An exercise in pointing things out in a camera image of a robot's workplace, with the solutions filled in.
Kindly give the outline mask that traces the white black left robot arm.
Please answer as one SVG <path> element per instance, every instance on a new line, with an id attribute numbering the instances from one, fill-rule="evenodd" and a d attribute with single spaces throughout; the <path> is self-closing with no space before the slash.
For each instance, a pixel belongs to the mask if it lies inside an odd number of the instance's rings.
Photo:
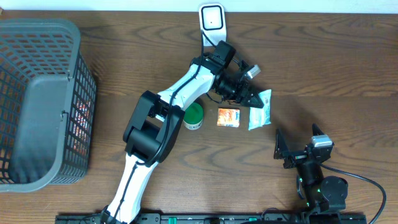
<path id="1" fill-rule="evenodd" d="M 153 170 L 170 154 L 187 108 L 200 96 L 213 90 L 223 100 L 241 106 L 264 106 L 251 85 L 260 68 L 240 60 L 238 71 L 230 76 L 227 68 L 235 55 L 236 49 L 221 40 L 213 52 L 193 58 L 188 72 L 171 87 L 141 95 L 123 134 L 123 176 L 113 201 L 101 212 L 102 223 L 131 223 L 137 217 Z"/>

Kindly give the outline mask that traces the green lid jar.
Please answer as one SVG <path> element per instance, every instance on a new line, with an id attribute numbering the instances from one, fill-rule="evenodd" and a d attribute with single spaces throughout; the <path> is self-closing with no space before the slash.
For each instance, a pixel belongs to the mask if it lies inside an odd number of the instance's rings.
<path id="1" fill-rule="evenodd" d="M 198 103 L 192 103 L 186 110 L 183 118 L 184 126 L 189 130 L 199 129 L 203 124 L 204 112 Z"/>

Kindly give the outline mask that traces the orange snack box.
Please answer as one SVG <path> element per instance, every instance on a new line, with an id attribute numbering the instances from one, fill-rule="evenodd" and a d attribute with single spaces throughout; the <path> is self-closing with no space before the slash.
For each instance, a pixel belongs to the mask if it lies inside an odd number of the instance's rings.
<path id="1" fill-rule="evenodd" d="M 219 108 L 217 125 L 238 128 L 240 125 L 240 110 Z"/>

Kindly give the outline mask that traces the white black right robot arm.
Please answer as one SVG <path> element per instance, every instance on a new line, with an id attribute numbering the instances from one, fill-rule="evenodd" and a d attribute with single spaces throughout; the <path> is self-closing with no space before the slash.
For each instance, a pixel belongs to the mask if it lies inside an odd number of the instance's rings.
<path id="1" fill-rule="evenodd" d="M 336 176 L 325 177 L 321 165 L 331 157 L 334 142 L 316 124 L 304 150 L 290 151 L 281 130 L 276 130 L 274 159 L 282 159 L 285 169 L 297 169 L 311 213 L 335 213 L 346 208 L 348 183 Z"/>

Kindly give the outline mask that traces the teal wet wipes pack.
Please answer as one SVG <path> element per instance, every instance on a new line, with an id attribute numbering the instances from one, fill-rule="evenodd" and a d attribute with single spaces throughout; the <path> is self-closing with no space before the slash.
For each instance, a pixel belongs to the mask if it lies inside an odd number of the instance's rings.
<path id="1" fill-rule="evenodd" d="M 250 108 L 248 130 L 271 124 L 271 94 L 272 90 L 260 92 L 259 96 L 264 106 L 262 108 Z"/>

